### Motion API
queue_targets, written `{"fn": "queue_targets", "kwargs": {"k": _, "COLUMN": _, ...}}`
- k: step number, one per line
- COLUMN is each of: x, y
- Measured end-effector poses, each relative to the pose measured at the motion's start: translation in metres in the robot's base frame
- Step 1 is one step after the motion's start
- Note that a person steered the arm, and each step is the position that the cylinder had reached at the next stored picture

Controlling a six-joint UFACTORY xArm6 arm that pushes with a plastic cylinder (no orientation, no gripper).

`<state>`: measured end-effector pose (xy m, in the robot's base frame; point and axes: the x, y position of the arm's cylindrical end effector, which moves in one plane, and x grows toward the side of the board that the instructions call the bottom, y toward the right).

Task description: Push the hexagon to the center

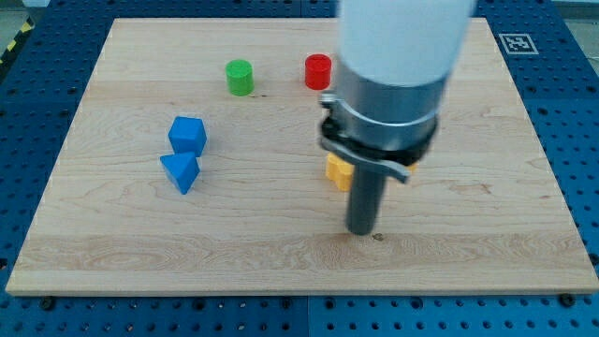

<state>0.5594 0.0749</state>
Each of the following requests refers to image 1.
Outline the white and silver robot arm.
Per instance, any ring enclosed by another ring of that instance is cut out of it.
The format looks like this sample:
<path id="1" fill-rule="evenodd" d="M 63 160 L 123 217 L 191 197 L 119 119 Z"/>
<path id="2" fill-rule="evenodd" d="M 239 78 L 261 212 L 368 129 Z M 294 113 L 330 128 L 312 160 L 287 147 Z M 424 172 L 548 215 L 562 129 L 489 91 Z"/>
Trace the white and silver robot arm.
<path id="1" fill-rule="evenodd" d="M 448 78 L 475 0 L 348 0 L 338 4 L 338 45 L 323 149 L 353 165 L 345 225 L 373 231 L 387 178 L 401 183 L 429 150 Z"/>

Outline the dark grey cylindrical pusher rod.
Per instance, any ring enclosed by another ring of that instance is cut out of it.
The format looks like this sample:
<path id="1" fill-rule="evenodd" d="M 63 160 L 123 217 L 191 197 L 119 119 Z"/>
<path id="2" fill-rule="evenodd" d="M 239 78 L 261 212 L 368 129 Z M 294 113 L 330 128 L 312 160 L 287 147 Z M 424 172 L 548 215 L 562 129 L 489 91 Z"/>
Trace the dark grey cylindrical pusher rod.
<path id="1" fill-rule="evenodd" d="M 383 174 L 355 166 L 345 217 L 348 231 L 359 236 L 373 231 L 386 181 Z"/>

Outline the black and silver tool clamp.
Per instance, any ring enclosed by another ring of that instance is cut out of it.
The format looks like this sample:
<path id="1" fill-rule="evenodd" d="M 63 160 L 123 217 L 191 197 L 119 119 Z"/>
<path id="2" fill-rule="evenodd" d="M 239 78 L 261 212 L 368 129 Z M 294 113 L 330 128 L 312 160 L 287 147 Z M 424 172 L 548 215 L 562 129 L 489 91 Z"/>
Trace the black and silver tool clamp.
<path id="1" fill-rule="evenodd" d="M 407 124 L 369 119 L 333 92 L 319 97 L 329 111 L 320 125 L 320 146 L 358 169 L 406 183 L 410 166 L 427 153 L 438 125 L 433 111 Z"/>

